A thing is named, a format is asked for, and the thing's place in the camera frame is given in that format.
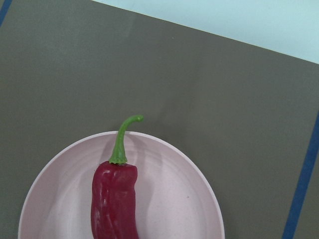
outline pepper stem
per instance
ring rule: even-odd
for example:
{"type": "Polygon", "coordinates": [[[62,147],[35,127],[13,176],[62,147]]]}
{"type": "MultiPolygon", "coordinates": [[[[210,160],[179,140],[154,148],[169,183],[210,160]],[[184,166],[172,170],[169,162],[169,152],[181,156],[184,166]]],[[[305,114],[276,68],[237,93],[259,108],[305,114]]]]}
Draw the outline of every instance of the pepper stem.
{"type": "Polygon", "coordinates": [[[141,122],[143,120],[142,115],[136,115],[136,116],[131,116],[127,120],[125,120],[119,131],[118,135],[116,137],[114,149],[111,158],[109,159],[110,163],[117,163],[117,164],[124,164],[128,160],[126,159],[125,156],[125,149],[124,149],[124,134],[128,126],[133,123],[133,122],[141,122]]]}

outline blue line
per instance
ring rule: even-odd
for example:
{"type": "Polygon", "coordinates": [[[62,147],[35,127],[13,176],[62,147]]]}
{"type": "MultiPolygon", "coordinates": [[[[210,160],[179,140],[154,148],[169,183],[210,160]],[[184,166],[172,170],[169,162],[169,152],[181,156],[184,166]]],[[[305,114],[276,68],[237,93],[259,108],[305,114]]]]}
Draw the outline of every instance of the blue line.
{"type": "Polygon", "coordinates": [[[285,230],[282,239],[293,239],[298,224],[301,209],[305,200],[307,188],[310,182],[311,174],[314,169],[317,154],[319,150],[319,113],[317,115],[316,123],[310,143],[306,153],[305,161],[299,176],[297,188],[290,207],[289,215],[287,218],[285,230]]]}
{"type": "Polygon", "coordinates": [[[8,12],[8,9],[11,5],[12,0],[4,0],[2,7],[0,9],[0,26],[3,23],[4,17],[6,15],[6,13],[8,12]]]}

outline light blue surface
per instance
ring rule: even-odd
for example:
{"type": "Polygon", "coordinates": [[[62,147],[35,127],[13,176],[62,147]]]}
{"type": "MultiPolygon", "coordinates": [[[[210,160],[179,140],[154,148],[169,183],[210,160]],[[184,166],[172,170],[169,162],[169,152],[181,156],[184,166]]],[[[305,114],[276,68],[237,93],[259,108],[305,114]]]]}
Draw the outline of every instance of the light blue surface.
{"type": "Polygon", "coordinates": [[[319,63],[318,0],[95,0],[319,63]]]}

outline gray surface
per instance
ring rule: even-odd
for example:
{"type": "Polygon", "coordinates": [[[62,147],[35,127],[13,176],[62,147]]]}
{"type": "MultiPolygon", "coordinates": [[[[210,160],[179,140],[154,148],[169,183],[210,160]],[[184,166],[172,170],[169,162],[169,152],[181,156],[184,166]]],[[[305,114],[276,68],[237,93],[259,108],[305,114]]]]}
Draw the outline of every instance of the gray surface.
{"type": "MultiPolygon", "coordinates": [[[[0,28],[1,238],[16,238],[46,163],[86,136],[132,131],[202,170],[228,239],[280,238],[319,109],[319,66],[100,3],[13,1],[0,28]]],[[[297,230],[314,238],[318,164],[297,230]]]]}

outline chili pepper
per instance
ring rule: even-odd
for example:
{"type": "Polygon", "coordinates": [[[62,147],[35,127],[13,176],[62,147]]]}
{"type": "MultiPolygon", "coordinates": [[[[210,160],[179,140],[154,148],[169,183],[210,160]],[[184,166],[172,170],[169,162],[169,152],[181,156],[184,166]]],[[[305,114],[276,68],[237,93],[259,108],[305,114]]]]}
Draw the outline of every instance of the chili pepper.
{"type": "Polygon", "coordinates": [[[138,239],[135,189],[138,171],[127,164],[124,134],[143,116],[131,116],[121,125],[113,153],[96,169],[92,182],[91,227],[94,239],[138,239]]]}

